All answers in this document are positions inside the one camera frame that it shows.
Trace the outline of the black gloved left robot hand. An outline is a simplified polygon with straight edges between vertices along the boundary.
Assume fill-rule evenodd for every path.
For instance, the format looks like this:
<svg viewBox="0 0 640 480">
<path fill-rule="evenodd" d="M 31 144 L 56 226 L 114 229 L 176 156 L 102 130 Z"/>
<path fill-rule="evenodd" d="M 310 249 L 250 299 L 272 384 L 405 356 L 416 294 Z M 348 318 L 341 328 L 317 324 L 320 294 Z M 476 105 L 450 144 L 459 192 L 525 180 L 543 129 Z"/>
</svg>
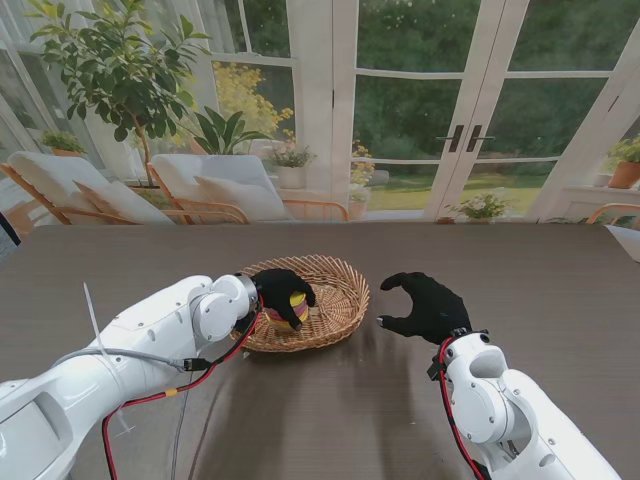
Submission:
<svg viewBox="0 0 640 480">
<path fill-rule="evenodd" d="M 260 293 L 263 305 L 275 310 L 289 326 L 299 331 L 302 322 L 290 303 L 292 295 L 303 293 L 309 307 L 316 303 L 315 293 L 309 283 L 289 269 L 275 268 L 260 271 L 251 277 Z"/>
</svg>

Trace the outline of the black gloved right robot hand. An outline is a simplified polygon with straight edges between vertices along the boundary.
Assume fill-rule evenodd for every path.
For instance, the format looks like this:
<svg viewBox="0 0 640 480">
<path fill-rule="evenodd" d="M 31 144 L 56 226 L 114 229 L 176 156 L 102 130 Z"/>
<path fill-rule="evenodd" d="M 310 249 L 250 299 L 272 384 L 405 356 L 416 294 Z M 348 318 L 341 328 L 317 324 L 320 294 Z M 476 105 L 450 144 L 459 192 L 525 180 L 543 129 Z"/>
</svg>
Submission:
<svg viewBox="0 0 640 480">
<path fill-rule="evenodd" d="M 404 337 L 419 336 L 434 345 L 442 344 L 452 332 L 472 330 L 463 299 L 434 278 L 422 272 L 396 273 L 386 278 L 382 291 L 402 288 L 412 301 L 406 317 L 381 315 L 382 328 Z"/>
</svg>

